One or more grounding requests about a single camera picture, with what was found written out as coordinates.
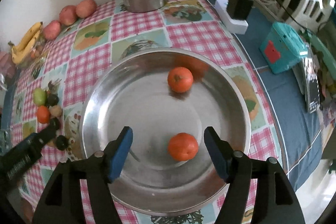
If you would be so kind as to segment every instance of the white floor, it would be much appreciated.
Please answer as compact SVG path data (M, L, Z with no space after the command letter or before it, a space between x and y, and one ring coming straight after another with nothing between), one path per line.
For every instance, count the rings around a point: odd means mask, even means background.
M314 224L336 192L336 175L328 174L331 160L321 160L307 181L296 191L306 224Z

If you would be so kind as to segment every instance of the teal lid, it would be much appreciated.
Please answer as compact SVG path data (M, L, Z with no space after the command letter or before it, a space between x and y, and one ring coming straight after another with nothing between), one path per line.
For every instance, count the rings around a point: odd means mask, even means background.
M307 56L308 49L306 44L290 25L282 22L274 22L273 29L278 33L281 40L286 44L293 55L297 58Z

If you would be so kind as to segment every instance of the checkered tablecloth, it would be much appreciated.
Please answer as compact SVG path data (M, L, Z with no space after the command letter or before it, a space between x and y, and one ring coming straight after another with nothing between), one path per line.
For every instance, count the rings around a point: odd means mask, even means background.
M84 37L85 32L105 30L99 38ZM48 89L48 83L57 84L57 94L63 107L60 134L68 132L76 142L76 129L80 120L82 103L89 95L98 78L137 41L154 41L162 47L177 47L201 54L221 66L235 80L243 79L254 91L258 114L252 127L249 156L266 160L269 156L279 158L273 118L268 99L264 95L258 76L247 61L231 34L220 22L216 13L204 0L169 0L162 9L132 14L123 9L122 0L113 0L98 6L90 17L76 22L64 30L44 49L44 59L24 70L17 83L14 97L11 136L13 145L18 144L29 130L39 131L45 125L36 121L37 107L32 93L36 87ZM61 152L45 146L42 158L27 172L20 192L36 207L53 169L62 156L74 159L73 151ZM86 181L81 181L83 208L87 223L94 223ZM251 183L245 222L250 220L256 194L256 182ZM200 210L204 222L212 223L221 208L224 196L206 210ZM151 218L115 204L123 223L151 223Z

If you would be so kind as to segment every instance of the green plastic object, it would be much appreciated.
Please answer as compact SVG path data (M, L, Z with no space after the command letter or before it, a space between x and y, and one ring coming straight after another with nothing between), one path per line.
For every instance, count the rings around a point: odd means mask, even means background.
M326 46L322 41L314 34L308 33L307 31L302 35L309 44L312 44L313 47L323 54L323 62L328 68L330 75L334 81L336 81L336 61Z

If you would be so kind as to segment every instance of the white power strip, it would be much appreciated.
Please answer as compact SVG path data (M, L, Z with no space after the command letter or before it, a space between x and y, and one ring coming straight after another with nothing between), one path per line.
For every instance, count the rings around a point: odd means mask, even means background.
M224 23L225 27L231 33L245 34L247 27L249 26L246 20L232 19L226 11L228 0L216 0L215 10Z

